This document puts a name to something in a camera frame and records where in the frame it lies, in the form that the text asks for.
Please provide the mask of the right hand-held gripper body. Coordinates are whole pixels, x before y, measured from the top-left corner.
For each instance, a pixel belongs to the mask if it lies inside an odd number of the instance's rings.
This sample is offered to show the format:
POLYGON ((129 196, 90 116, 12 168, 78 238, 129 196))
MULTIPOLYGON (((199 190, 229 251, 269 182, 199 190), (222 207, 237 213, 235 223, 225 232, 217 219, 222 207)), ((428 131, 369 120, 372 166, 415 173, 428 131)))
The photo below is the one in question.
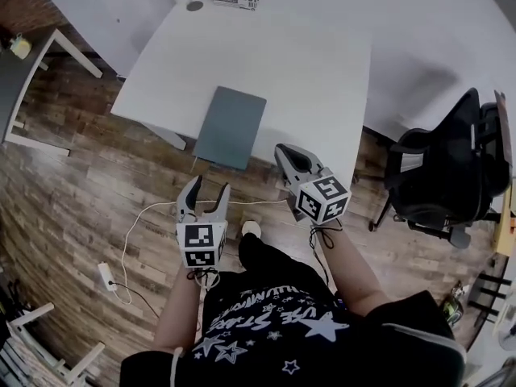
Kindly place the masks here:
POLYGON ((318 173, 284 175, 287 203, 297 222, 328 223, 347 209, 351 191, 327 167, 318 173))

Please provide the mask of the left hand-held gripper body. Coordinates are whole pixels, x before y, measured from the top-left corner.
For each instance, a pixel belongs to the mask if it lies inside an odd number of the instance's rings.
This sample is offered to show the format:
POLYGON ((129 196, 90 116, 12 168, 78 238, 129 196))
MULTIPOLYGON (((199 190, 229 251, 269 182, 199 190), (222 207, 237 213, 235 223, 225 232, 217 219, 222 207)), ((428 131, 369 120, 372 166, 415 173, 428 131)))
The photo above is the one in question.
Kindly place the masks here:
POLYGON ((179 206, 177 215, 176 237, 184 266, 217 269, 226 243, 227 209, 197 217, 192 210, 179 206))

